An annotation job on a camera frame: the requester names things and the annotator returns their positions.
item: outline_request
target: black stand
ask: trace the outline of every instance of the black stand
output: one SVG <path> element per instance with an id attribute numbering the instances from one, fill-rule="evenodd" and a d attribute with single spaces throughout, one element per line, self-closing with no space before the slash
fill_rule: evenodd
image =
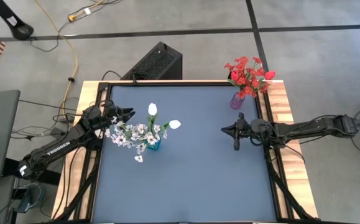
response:
<path id="1" fill-rule="evenodd" d="M 19 161 L 6 158 L 2 175 L 3 176 L 13 175 L 17 178 L 22 179 L 22 176 L 18 171 L 18 165 L 19 165 Z M 46 170 L 43 172 L 43 174 L 40 175 L 40 177 L 37 180 L 41 183 L 58 185 L 60 183 L 60 178 L 61 178 L 61 174 L 51 170 Z"/>
<path id="2" fill-rule="evenodd" d="M 6 22 L 15 39 L 27 40 L 32 35 L 33 28 L 15 15 L 3 0 L 0 0 L 0 17 Z"/>

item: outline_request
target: flower bouquet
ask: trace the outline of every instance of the flower bouquet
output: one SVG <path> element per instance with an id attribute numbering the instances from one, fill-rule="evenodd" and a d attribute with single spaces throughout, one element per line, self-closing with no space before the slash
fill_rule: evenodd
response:
<path id="1" fill-rule="evenodd" d="M 138 156 L 135 156 L 135 160 L 143 162 L 142 153 L 145 148 L 151 150 L 157 150 L 160 146 L 161 137 L 167 138 L 167 128 L 177 129 L 181 126 L 181 123 L 177 120 L 172 120 L 163 126 L 155 124 L 157 117 L 157 107 L 154 103 L 151 103 L 148 107 L 146 124 L 137 124 L 135 126 L 128 124 L 125 125 L 122 121 L 117 122 L 117 118 L 113 118 L 114 133 L 111 134 L 110 129 L 105 131 L 105 136 L 111 138 L 112 142 L 118 146 L 124 146 L 128 148 L 135 147 L 137 149 Z"/>
<path id="2" fill-rule="evenodd" d="M 231 79 L 228 81 L 232 85 L 239 87 L 239 92 L 235 93 L 231 100 L 231 107 L 239 109 L 246 95 L 257 96 L 258 91 L 265 93 L 268 90 L 268 83 L 265 80 L 271 80 L 275 77 L 275 71 L 265 72 L 262 68 L 262 61 L 259 58 L 253 57 L 253 67 L 247 67 L 249 59 L 245 56 L 236 58 L 236 65 L 227 63 L 224 68 L 228 68 L 231 73 Z"/>

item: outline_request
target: blue table surface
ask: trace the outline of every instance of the blue table surface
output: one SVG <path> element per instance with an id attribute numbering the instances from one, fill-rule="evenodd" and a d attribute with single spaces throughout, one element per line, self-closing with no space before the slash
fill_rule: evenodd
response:
<path id="1" fill-rule="evenodd" d="M 240 110 L 229 102 L 231 86 L 114 86 L 112 100 L 131 107 L 128 124 L 146 123 L 149 103 L 157 105 L 157 124 L 179 120 L 158 151 L 136 149 L 104 140 L 93 222 L 230 222 L 275 221 L 274 204 L 262 147 L 222 133 L 243 112 L 257 118 L 248 96 Z"/>

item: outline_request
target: wooden table frame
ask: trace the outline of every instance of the wooden table frame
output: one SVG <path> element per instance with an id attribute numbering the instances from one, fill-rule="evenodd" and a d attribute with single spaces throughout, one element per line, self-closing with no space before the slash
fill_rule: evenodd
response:
<path id="1" fill-rule="evenodd" d="M 184 85 L 185 83 L 194 83 L 196 85 L 229 85 L 226 80 L 139 80 L 139 84 L 145 83 L 146 85 Z M 260 118 L 272 120 L 278 123 L 293 123 L 292 112 L 287 99 L 285 85 L 283 81 L 276 80 L 270 81 L 270 88 L 268 94 L 263 96 L 259 94 L 256 98 L 257 113 Z M 106 99 L 110 96 L 111 85 L 133 85 L 133 81 L 85 81 L 80 93 L 80 99 L 77 107 L 77 114 L 82 114 L 83 110 L 91 106 L 95 102 Z M 75 123 L 78 122 L 79 116 L 75 118 Z M 290 141 L 288 145 L 299 153 L 301 152 L 298 141 Z M 286 180 L 285 183 L 292 195 L 297 199 L 299 204 L 313 217 L 317 217 L 315 204 L 312 197 L 310 184 L 308 181 L 307 171 L 305 165 L 298 155 L 290 150 L 282 149 L 270 151 L 272 158 L 277 158 L 273 162 L 275 170 L 280 174 L 281 179 Z M 87 175 L 91 172 L 96 159 L 99 156 L 96 152 L 86 151 L 84 148 L 79 149 L 75 158 L 75 152 L 67 154 L 66 177 L 69 176 L 70 164 L 72 164 L 70 188 L 67 188 L 68 181 L 65 182 L 65 192 L 63 192 L 63 175 L 61 176 L 60 184 L 57 190 L 53 214 L 57 211 L 57 216 L 63 212 L 64 205 L 70 203 L 73 197 L 79 190 L 80 184 L 85 181 Z M 93 182 L 83 196 L 83 200 L 77 206 L 76 210 L 72 213 L 73 219 L 91 218 L 91 211 L 94 205 L 95 188 L 97 181 Z M 272 183 L 271 188 L 273 192 L 275 213 L 277 218 L 293 218 L 293 211 L 289 207 L 287 200 L 284 198 L 283 193 L 278 186 L 274 187 Z"/>

